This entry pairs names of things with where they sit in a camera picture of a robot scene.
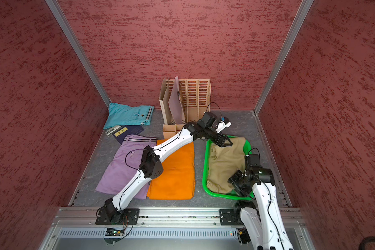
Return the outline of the beige long pants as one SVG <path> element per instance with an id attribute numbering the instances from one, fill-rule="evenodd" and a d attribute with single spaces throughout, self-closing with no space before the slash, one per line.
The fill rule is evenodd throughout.
<path id="1" fill-rule="evenodd" d="M 234 187 L 228 182 L 228 179 L 238 170 L 243 172 L 245 169 L 243 148 L 246 139 L 235 137 L 230 140 L 232 146 L 221 148 L 212 144 L 209 148 L 206 186 L 213 193 L 231 193 Z"/>

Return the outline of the green plastic basket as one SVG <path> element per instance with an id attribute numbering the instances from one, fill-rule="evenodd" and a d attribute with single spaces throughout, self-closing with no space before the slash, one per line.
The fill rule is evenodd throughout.
<path id="1" fill-rule="evenodd" d="M 204 170 L 203 170 L 203 180 L 202 180 L 202 186 L 203 186 L 205 192 L 207 194 L 209 194 L 210 196 L 213 196 L 213 197 L 219 197 L 219 198 L 228 199 L 228 200 L 235 200 L 235 201 L 238 201 L 238 200 L 249 201 L 250 198 L 238 196 L 238 194 L 235 192 L 235 190 L 232 190 L 232 192 L 229 193 L 229 194 L 219 194 L 219 193 L 213 193 L 213 192 L 211 192 L 207 188 L 206 181 L 207 181 L 207 174 L 208 174 L 209 148 L 210 148 L 210 146 L 212 144 L 213 144 L 212 141 L 207 141 L 207 143 L 206 143 L 206 152 L 205 152 Z M 251 149 L 252 149 L 252 147 L 251 147 L 249 141 L 246 140 L 246 143 L 245 143 L 244 148 L 243 148 L 243 151 L 244 151 L 245 155 L 248 154 Z"/>

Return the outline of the orange cloth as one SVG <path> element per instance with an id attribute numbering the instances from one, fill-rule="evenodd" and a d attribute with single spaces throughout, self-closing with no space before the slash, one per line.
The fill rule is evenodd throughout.
<path id="1" fill-rule="evenodd" d="M 171 154 L 163 163 L 163 173 L 152 180 L 147 197 L 151 200 L 190 200 L 195 191 L 194 144 Z"/>

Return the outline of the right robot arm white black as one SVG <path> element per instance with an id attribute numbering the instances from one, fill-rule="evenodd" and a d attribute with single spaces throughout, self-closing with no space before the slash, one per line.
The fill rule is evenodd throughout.
<path id="1" fill-rule="evenodd" d="M 246 227 L 253 249 L 294 249 L 281 217 L 273 172 L 260 167 L 244 172 L 238 170 L 228 182 L 242 196 L 248 197 L 250 192 L 254 194 L 257 207 L 240 209 L 240 220 Z"/>

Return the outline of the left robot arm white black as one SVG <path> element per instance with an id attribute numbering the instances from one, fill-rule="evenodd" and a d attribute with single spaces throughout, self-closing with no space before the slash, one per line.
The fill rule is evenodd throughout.
<path id="1" fill-rule="evenodd" d="M 223 130 L 231 126 L 227 117 L 218 118 L 210 111 L 204 112 L 198 121 L 188 122 L 176 135 L 153 148 L 143 149 L 141 163 L 135 175 L 113 198 L 105 201 L 96 212 L 96 225 L 123 225 L 128 221 L 126 209 L 137 193 L 164 171 L 162 163 L 183 146 L 196 139 L 206 139 L 219 147 L 232 146 Z"/>

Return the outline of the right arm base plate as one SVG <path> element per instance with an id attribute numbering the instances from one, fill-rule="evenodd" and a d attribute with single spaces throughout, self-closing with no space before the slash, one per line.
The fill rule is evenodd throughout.
<path id="1" fill-rule="evenodd" d="M 240 214 L 231 208 L 224 208 L 219 210 L 219 219 L 222 226 L 243 226 Z"/>

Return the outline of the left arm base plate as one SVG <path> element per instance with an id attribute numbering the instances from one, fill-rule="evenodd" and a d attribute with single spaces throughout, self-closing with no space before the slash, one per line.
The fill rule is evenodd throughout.
<path id="1" fill-rule="evenodd" d="M 107 225 L 136 225 L 139 218 L 140 209 L 127 208 L 121 214 L 116 214 L 113 219 L 110 219 L 103 207 L 99 208 L 96 213 L 95 224 L 99 226 Z"/>

